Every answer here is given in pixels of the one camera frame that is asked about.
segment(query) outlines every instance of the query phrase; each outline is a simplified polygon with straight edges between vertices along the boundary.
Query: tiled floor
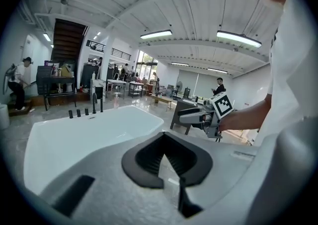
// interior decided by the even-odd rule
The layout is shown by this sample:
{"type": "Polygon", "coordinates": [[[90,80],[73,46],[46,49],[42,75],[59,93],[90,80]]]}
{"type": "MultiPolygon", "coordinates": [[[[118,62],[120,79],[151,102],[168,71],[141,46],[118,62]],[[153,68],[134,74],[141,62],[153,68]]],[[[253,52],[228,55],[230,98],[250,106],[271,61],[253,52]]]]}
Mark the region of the tiled floor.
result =
{"type": "MultiPolygon", "coordinates": [[[[185,133],[186,128],[179,125],[174,125],[173,130],[170,129],[171,120],[174,114],[175,104],[172,104],[172,109],[166,111],[166,104],[159,102],[159,104],[151,103],[150,97],[125,97],[125,99],[119,99],[120,106],[134,105],[139,107],[153,115],[156,115],[164,120],[162,129],[165,131],[176,131],[179,133],[185,133]]],[[[68,111],[72,110],[73,114],[76,114],[76,109],[80,109],[84,113],[84,109],[88,108],[89,112],[92,111],[92,104],[90,102],[78,102],[77,108],[74,107],[73,103],[63,106],[52,106],[48,111],[45,111],[43,107],[35,107],[35,111],[24,116],[16,116],[11,118],[11,125],[8,129],[0,131],[1,150],[2,154],[7,161],[8,167],[12,172],[12,175],[16,179],[23,183],[23,161],[24,153],[28,141],[28,137],[31,128],[34,123],[45,120],[58,119],[68,117],[68,111]]],[[[112,100],[107,100],[103,109],[113,108],[114,104],[112,100]]],[[[99,105],[96,105],[96,110],[99,111],[99,105]]],[[[197,128],[191,128],[189,135],[193,137],[208,139],[205,133],[197,128]]],[[[241,144],[240,141],[227,134],[222,133],[223,138],[221,142],[231,144],[241,144]]]]}

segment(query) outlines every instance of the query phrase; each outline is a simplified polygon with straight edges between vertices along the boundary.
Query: black cap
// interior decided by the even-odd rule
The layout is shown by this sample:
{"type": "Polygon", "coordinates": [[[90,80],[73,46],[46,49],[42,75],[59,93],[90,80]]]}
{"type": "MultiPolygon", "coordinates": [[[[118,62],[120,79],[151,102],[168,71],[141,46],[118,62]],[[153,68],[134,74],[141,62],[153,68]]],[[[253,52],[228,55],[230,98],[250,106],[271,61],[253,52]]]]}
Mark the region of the black cap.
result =
{"type": "Polygon", "coordinates": [[[32,59],[31,59],[30,57],[27,57],[27,58],[24,58],[22,61],[23,61],[23,62],[25,62],[25,61],[32,62],[32,59]]]}

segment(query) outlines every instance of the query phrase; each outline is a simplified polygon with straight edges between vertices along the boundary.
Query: bottle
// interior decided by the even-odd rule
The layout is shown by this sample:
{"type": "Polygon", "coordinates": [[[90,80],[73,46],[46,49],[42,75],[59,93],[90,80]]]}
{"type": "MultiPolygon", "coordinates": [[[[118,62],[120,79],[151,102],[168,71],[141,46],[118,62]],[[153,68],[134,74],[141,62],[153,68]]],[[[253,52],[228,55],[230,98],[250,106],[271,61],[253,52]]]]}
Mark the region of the bottle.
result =
{"type": "Polygon", "coordinates": [[[118,94],[116,93],[116,96],[114,98],[114,108],[118,108],[119,107],[119,97],[118,94]]]}

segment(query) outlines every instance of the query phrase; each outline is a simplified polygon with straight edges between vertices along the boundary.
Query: wooden bench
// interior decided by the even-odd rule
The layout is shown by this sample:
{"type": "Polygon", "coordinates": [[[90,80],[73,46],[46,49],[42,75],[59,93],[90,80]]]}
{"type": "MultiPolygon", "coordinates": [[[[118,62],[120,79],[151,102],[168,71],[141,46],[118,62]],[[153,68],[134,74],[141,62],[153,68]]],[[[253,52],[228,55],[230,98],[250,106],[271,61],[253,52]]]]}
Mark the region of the wooden bench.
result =
{"type": "Polygon", "coordinates": [[[172,99],[170,98],[167,98],[167,97],[160,97],[160,96],[155,96],[155,95],[151,95],[151,98],[155,101],[155,100],[158,100],[158,101],[162,101],[164,103],[167,103],[167,109],[166,111],[168,110],[168,105],[170,103],[170,107],[169,109],[171,109],[171,102],[173,101],[172,99]]]}

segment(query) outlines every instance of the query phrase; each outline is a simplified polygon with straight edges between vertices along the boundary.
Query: wooden stairs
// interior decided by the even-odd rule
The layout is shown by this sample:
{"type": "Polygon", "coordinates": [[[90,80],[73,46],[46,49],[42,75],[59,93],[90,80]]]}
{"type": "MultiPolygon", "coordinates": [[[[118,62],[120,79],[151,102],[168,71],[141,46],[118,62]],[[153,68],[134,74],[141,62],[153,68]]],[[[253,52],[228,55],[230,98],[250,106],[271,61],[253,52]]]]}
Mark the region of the wooden stairs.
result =
{"type": "Polygon", "coordinates": [[[29,111],[32,109],[32,101],[31,100],[25,100],[25,109],[24,110],[15,110],[14,105],[15,101],[10,101],[8,105],[8,111],[9,111],[9,117],[12,116],[21,116],[21,115],[27,115],[29,111]]]}
{"type": "Polygon", "coordinates": [[[76,62],[80,54],[85,29],[84,25],[57,18],[51,59],[76,62]]]}

